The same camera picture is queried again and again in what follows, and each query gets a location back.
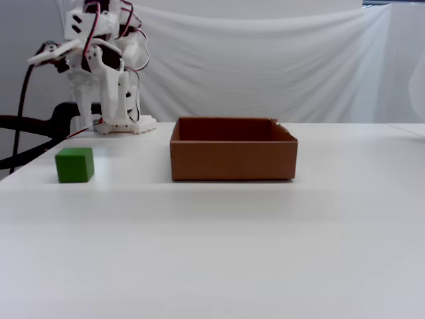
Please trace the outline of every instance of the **white backdrop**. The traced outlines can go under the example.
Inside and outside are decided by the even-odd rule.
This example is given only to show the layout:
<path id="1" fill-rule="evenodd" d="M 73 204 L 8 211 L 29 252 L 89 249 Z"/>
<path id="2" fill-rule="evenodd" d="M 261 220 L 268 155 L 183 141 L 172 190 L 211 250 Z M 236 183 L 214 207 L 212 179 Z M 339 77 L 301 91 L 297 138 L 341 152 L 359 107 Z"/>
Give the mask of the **white backdrop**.
<path id="1" fill-rule="evenodd" d="M 292 19 L 211 19 L 137 7 L 151 64 L 145 111 L 374 122 L 390 8 Z"/>

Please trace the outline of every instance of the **brown cardboard box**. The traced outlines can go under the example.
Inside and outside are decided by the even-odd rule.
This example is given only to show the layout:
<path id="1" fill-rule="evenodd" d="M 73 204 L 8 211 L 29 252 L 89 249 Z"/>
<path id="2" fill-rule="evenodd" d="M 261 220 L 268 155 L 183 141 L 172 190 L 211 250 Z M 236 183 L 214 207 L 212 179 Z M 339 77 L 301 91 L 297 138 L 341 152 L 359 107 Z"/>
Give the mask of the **brown cardboard box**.
<path id="1" fill-rule="evenodd" d="M 298 141 L 269 118 L 180 118 L 170 148 L 173 181 L 295 177 Z"/>

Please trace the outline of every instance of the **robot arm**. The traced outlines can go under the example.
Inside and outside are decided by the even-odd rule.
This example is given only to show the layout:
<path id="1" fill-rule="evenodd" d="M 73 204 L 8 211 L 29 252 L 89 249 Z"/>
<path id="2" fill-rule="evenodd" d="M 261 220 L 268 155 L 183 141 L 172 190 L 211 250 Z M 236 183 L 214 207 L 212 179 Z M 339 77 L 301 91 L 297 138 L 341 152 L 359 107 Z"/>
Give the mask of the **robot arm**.
<path id="1" fill-rule="evenodd" d="M 48 46 L 28 62 L 53 63 L 58 69 L 61 66 L 60 72 L 68 71 L 83 126 L 92 122 L 92 93 L 98 87 L 102 132 L 141 133 L 152 129 L 156 120 L 140 116 L 138 86 L 131 84 L 129 76 L 140 56 L 138 33 L 144 33 L 139 27 L 141 21 L 128 1 L 78 0 L 66 15 L 67 42 Z M 131 117 L 134 112 L 137 118 Z"/>

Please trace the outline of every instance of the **open box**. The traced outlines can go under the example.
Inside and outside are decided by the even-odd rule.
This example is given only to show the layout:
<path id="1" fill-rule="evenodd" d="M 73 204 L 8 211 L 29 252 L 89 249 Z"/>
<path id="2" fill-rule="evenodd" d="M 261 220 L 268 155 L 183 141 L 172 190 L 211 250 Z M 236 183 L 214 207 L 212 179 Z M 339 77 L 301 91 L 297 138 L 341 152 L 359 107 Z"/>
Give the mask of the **open box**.
<path id="1" fill-rule="evenodd" d="M 270 118 L 180 118 L 170 141 L 173 181 L 295 177 L 298 141 Z"/>

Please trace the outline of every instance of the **red wire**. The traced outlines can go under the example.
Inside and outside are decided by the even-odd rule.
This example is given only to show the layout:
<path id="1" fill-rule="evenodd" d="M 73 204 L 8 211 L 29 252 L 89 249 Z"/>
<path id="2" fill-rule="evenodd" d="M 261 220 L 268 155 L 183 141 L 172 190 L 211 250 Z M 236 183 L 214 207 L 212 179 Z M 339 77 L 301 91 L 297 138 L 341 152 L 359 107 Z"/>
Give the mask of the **red wire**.
<path id="1" fill-rule="evenodd" d="M 131 12 L 129 9 L 127 9 L 127 8 L 121 8 L 121 10 L 122 11 L 127 11 L 127 12 Z M 139 21 L 140 22 L 140 26 L 138 26 L 138 28 L 140 28 L 141 27 L 141 20 L 137 17 L 137 15 L 135 15 L 134 13 L 133 13 L 133 17 L 135 17 L 135 19 L 137 20 L 137 21 Z"/>
<path id="2" fill-rule="evenodd" d="M 128 19 L 127 19 L 127 23 L 126 23 L 126 28 L 124 29 L 123 33 L 120 34 L 118 36 L 118 38 L 116 38 L 116 40 L 118 40 L 119 38 L 121 38 L 123 35 L 125 35 L 127 33 L 128 27 L 130 26 L 131 18 L 133 17 L 133 13 L 134 13 L 133 3 L 128 2 L 126 0 L 121 0 L 121 2 L 124 2 L 126 5 L 131 6 L 131 10 L 130 10 L 130 14 L 128 15 Z"/>
<path id="3" fill-rule="evenodd" d="M 65 140 L 67 140 L 68 138 L 73 138 L 75 135 L 78 135 L 79 133 L 82 133 L 82 132 L 88 130 L 89 128 L 93 128 L 96 125 L 102 124 L 103 122 L 104 122 L 103 119 L 100 118 L 99 123 L 96 123 L 94 125 L 89 126 L 88 128 L 83 128 L 82 130 L 79 130 L 75 133 L 72 133 L 71 135 L 68 135 L 67 137 L 65 137 Z"/>
<path id="4" fill-rule="evenodd" d="M 99 2 L 93 1 L 93 2 L 87 3 L 87 5 L 86 5 L 86 6 L 89 6 L 89 5 L 95 5 L 95 4 L 97 5 L 98 8 L 96 10 L 96 17 L 94 18 L 92 30 L 90 30 L 90 34 L 88 35 L 88 38 L 87 38 L 87 41 L 86 41 L 86 45 L 84 45 L 84 50 L 82 52 L 83 58 L 86 56 L 88 47 L 90 46 L 90 41 L 93 38 L 94 29 L 96 28 L 96 25 L 98 24 L 98 19 L 99 19 L 99 14 L 100 14 L 100 3 Z"/>

